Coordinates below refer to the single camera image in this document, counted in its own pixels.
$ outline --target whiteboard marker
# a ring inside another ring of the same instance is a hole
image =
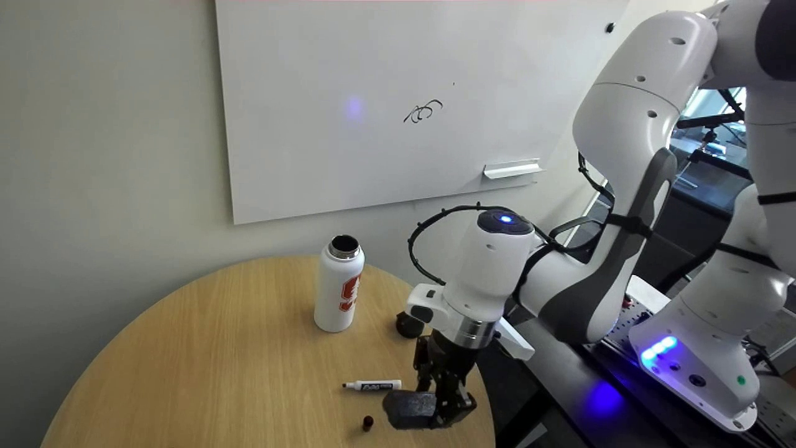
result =
[[[386,381],[347,381],[342,384],[347,391],[360,391],[360,394],[381,394],[381,391],[398,391],[401,379],[386,379]]]
[[[539,165],[496,165],[496,168],[483,168],[484,179],[512,179],[512,177],[529,177],[542,173]]]

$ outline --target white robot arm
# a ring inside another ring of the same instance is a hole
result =
[[[444,289],[418,287],[409,300],[415,316],[435,330],[438,341],[430,346],[443,346],[438,353],[444,357],[473,360],[473,351],[493,338],[493,330],[505,326],[505,297],[520,272],[520,304],[556,338],[597,341],[611,331],[673,177],[667,148],[678,113],[699,86],[746,87],[748,160],[758,192],[746,189],[738,198],[721,250],[699,279],[631,331],[631,346],[651,379],[721,429],[746,432],[756,419],[758,387],[740,338],[784,306],[787,275],[796,272],[792,6],[728,0],[707,12],[660,12],[642,22],[606,62],[573,118],[576,149],[605,174],[614,198],[593,257],[582,264],[563,253],[550,253],[550,241],[531,228],[509,235],[488,230],[480,220],[461,241],[455,279]],[[520,341],[515,353],[529,357],[531,348]],[[473,365],[458,371],[460,384]],[[387,397],[386,409],[396,413],[401,406]]]
[[[724,432],[756,424],[758,379],[743,338],[785,301],[796,272],[796,2],[728,0],[709,11],[713,87],[746,87],[754,188],[704,272],[628,331],[642,369]]]

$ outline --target wooden table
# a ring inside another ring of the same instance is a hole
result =
[[[381,397],[342,391],[353,379],[415,387],[412,341],[396,335],[408,287],[366,270],[345,335],[313,323],[316,259],[255,259],[202,277],[133,318],[88,365],[60,406],[45,445],[493,445],[476,399],[444,432],[392,432]]]

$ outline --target bottle cap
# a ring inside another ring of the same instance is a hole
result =
[[[335,259],[353,259],[358,241],[350,235],[337,235],[331,239],[327,253]]]
[[[368,433],[372,429],[372,424],[374,424],[372,417],[366,417],[363,419],[363,432]]]

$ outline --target whiteboard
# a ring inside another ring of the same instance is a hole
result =
[[[234,221],[520,188],[626,0],[216,0]]]

